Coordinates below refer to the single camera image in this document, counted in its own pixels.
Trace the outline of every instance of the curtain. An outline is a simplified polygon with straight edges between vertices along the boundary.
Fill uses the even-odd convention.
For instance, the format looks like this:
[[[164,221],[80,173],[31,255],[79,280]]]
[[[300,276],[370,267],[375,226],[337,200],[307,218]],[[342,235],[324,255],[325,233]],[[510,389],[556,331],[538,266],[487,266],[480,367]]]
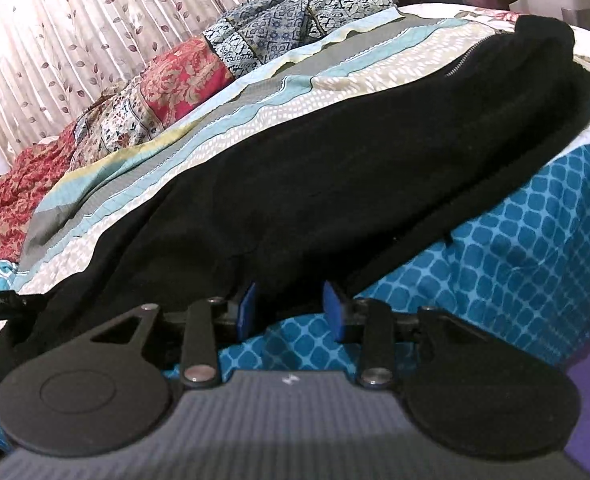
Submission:
[[[246,0],[0,0],[0,148],[58,134],[108,87]]]

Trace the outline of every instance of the curtain fold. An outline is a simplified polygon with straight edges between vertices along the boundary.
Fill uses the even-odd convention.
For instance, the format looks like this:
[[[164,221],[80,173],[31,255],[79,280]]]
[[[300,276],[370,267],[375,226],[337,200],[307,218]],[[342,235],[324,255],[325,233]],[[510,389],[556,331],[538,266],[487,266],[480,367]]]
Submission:
[[[0,0],[0,149],[12,162],[119,80],[246,0]]]

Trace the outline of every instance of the metal screw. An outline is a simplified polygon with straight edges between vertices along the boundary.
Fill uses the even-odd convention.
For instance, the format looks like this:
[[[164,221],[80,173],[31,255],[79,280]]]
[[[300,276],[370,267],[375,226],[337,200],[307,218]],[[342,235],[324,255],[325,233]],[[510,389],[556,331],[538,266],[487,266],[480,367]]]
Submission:
[[[205,383],[215,378],[217,370],[210,365],[195,365],[184,370],[184,377],[192,383]]]
[[[368,368],[361,373],[360,379],[369,386],[382,386],[390,383],[393,373],[388,368]]]

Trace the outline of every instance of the gray ribbed surface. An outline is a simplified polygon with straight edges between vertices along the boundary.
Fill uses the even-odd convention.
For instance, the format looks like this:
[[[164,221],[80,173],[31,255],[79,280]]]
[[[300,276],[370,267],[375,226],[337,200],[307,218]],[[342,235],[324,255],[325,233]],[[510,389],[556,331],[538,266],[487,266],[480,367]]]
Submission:
[[[590,480],[561,453],[514,465],[460,457],[420,434],[390,394],[343,372],[294,375],[238,371],[185,394],[133,446],[84,460],[20,450],[0,480]]]

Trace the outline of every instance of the red floral fabric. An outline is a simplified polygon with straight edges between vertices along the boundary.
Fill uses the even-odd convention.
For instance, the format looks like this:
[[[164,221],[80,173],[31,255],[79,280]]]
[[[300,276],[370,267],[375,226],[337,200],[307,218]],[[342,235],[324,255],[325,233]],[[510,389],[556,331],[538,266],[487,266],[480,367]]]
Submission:
[[[206,39],[198,36],[155,57],[141,75],[140,90],[165,129],[233,79]]]
[[[70,123],[55,142],[23,150],[0,178],[0,260],[17,262],[33,212],[70,165],[75,150]]]

